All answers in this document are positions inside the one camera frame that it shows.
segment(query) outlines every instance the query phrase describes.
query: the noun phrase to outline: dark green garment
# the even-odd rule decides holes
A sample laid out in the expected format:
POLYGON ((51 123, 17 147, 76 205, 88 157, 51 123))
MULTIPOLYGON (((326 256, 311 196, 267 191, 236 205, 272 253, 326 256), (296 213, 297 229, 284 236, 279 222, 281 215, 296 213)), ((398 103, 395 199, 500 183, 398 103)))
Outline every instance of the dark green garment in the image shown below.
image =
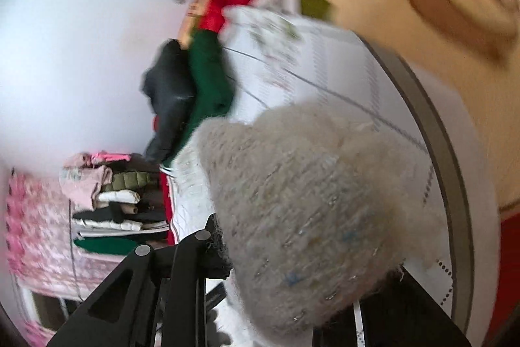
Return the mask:
POLYGON ((164 161, 171 167, 175 155, 188 142, 192 133, 206 118, 226 116, 233 102, 233 88, 224 72, 222 46, 218 33, 199 30, 189 47, 189 67, 197 97, 183 134, 173 150, 173 155, 164 161))
POLYGON ((95 237, 84 240, 74 240, 74 244, 84 248, 90 253, 119 254, 126 256, 134 250, 139 243, 134 240, 127 240, 123 237, 95 237))
POLYGON ((123 235, 121 237, 90 237, 84 240, 75 239, 74 244, 90 253, 127 255, 138 245, 149 241, 162 241, 168 236, 168 231, 160 233, 123 235))

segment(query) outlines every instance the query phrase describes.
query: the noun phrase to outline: folded clothes stack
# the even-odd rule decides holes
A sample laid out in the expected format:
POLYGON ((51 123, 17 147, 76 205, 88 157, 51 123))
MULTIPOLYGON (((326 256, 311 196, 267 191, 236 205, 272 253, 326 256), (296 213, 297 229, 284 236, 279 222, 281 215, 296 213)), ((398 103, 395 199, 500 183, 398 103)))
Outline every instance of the folded clothes stack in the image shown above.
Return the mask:
POLYGON ((157 114, 157 131, 146 158, 169 164, 204 119, 225 116, 231 108, 233 89, 224 72, 218 33, 199 30, 188 51, 170 40, 145 74, 142 90, 157 114), (178 84, 186 70, 196 91, 193 98, 178 84))
POLYGON ((60 186, 72 202, 74 244, 85 251, 126 255, 167 237, 159 167, 141 155, 79 153, 64 163, 60 186))

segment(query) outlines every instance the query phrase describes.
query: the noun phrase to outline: white folded garment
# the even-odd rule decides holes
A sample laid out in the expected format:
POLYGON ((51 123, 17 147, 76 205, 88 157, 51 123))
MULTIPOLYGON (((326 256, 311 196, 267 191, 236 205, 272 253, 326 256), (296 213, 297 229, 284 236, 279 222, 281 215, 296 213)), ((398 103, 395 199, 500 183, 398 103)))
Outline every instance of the white folded garment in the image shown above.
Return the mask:
POLYGON ((149 224, 142 224, 141 229, 154 229, 154 228, 163 228, 163 227, 169 228, 169 225, 166 221, 150 222, 149 224))
POLYGON ((105 191, 96 196, 98 202, 139 203, 141 196, 132 190, 105 191))
POLYGON ((157 228, 141 229, 140 231, 124 231, 124 230, 113 230, 105 228, 85 228, 78 231, 80 237, 83 238, 95 238, 95 237, 123 237, 124 235, 136 235, 136 234, 155 234, 167 231, 168 225, 162 225, 157 228))
POLYGON ((72 220, 72 222, 83 228, 117 229, 123 231, 140 231, 143 227, 141 222, 124 220, 120 224, 114 221, 72 220))

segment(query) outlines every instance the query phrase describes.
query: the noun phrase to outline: gray fuzzy sweater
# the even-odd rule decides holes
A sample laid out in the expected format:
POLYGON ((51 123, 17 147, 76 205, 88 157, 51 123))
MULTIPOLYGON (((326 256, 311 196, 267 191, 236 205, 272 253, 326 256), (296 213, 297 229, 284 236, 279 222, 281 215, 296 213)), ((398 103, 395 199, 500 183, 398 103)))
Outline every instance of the gray fuzzy sweater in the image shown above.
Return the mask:
POLYGON ((438 217, 401 188, 406 152, 316 105, 253 126, 205 121, 197 152, 260 333, 288 343, 361 298, 406 257, 433 260, 438 217))

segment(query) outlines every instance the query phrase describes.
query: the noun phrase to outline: green folded garment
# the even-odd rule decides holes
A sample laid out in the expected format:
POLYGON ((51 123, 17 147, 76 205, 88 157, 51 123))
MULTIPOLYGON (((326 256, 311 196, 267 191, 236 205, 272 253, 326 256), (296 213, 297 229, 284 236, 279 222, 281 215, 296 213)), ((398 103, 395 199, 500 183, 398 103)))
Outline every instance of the green folded garment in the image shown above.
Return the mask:
POLYGON ((226 116, 233 102, 233 88, 224 72, 222 46, 218 33, 199 30, 189 47, 190 72, 197 87, 195 105, 171 157, 163 165, 172 166, 177 153, 206 118, 226 116))
POLYGON ((84 248, 90 253, 101 254, 118 254, 128 255, 134 250, 139 243, 134 240, 127 240, 123 237, 95 237, 86 238, 84 240, 76 239, 74 244, 78 247, 84 248))
POLYGON ((112 182, 102 186, 101 191, 136 191, 147 186, 159 186, 159 182, 154 175, 141 171, 129 171, 114 174, 112 182))

